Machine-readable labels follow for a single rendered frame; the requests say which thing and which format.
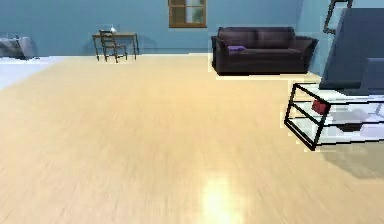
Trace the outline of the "red box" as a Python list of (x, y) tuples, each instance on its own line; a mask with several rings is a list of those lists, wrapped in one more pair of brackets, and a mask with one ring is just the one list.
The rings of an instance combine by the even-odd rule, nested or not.
[(324, 115), (327, 111), (328, 104), (319, 100), (314, 100), (312, 103), (312, 110), (317, 114)]

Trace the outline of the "dark purple sofa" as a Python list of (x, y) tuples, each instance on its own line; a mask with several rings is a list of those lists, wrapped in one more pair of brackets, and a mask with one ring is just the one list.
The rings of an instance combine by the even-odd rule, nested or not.
[(306, 74), (318, 43), (296, 35), (293, 27), (219, 27), (211, 41), (212, 67), (220, 76)]

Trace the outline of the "dark flat object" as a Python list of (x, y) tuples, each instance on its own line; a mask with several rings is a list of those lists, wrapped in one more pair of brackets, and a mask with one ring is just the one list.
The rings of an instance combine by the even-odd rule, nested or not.
[(338, 124), (337, 128), (343, 132), (355, 132), (359, 131), (362, 127), (361, 123), (346, 123), (346, 124)]

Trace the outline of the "black framed glass stand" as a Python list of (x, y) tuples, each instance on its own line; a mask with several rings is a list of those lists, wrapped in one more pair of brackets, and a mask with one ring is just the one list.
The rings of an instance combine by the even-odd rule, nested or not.
[(311, 151), (318, 146), (384, 141), (384, 96), (347, 96), (294, 83), (284, 124)]

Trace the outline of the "dark wooden chair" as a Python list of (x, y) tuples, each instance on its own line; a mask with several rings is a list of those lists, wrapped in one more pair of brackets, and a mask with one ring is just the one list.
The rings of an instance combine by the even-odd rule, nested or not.
[(128, 53), (126, 46), (116, 42), (115, 34), (112, 31), (100, 30), (99, 34), (105, 61), (108, 61), (109, 57), (114, 57), (115, 62), (118, 62), (119, 58), (127, 59)]

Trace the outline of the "brown wooden table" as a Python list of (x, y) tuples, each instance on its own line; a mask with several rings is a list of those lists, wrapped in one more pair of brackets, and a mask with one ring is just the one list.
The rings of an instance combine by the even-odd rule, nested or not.
[[(138, 36), (136, 33), (134, 33), (134, 32), (117, 32), (115, 34), (115, 38), (116, 38), (116, 42), (117, 42), (118, 38), (130, 38), (131, 39), (131, 46), (133, 48), (134, 59), (137, 59), (137, 55), (140, 53), (140, 50), (139, 50), (139, 46), (138, 46)], [(92, 35), (92, 40), (93, 40), (93, 45), (95, 48), (96, 58), (97, 58), (97, 60), (100, 60), (99, 51), (98, 51), (98, 47), (97, 47), (97, 40), (100, 40), (100, 43), (101, 43), (99, 32)]]

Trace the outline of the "black framed wall picture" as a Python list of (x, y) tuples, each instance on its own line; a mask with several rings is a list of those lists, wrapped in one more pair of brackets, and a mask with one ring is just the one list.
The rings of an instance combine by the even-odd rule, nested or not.
[(323, 26), (323, 32), (325, 34), (332, 34), (332, 35), (336, 34), (336, 29), (329, 27), (329, 23), (330, 23), (331, 18), (333, 16), (333, 12), (334, 12), (336, 4), (337, 3), (345, 3), (346, 8), (351, 8), (353, 5), (353, 2), (354, 2), (354, 0), (330, 0), (330, 3), (328, 5), (327, 15), (326, 15), (326, 18), (324, 21), (324, 26)]

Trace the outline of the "wooden framed window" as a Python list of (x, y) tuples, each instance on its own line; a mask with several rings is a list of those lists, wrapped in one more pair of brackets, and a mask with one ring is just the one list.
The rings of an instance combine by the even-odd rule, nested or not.
[(168, 0), (170, 28), (206, 28), (206, 0)]

